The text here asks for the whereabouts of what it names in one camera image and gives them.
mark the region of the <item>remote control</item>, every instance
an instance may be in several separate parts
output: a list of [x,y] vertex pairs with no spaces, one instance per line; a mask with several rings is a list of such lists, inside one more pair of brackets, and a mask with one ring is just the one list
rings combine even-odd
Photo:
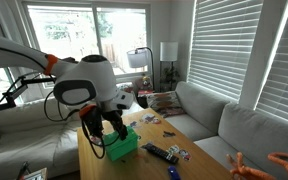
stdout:
[[151,143],[147,143],[146,145],[143,146],[148,152],[172,163],[172,164],[176,164],[178,162],[178,157],[173,156],[172,154],[164,151],[163,149],[154,146]]

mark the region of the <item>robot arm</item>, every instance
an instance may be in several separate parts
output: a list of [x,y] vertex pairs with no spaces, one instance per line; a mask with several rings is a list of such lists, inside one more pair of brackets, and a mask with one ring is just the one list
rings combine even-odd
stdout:
[[109,112],[128,109],[133,101],[131,94],[117,89],[111,64],[100,55],[86,56],[76,64],[0,37],[0,68],[3,67],[27,67],[55,75],[54,96],[65,105],[94,99],[102,111]]

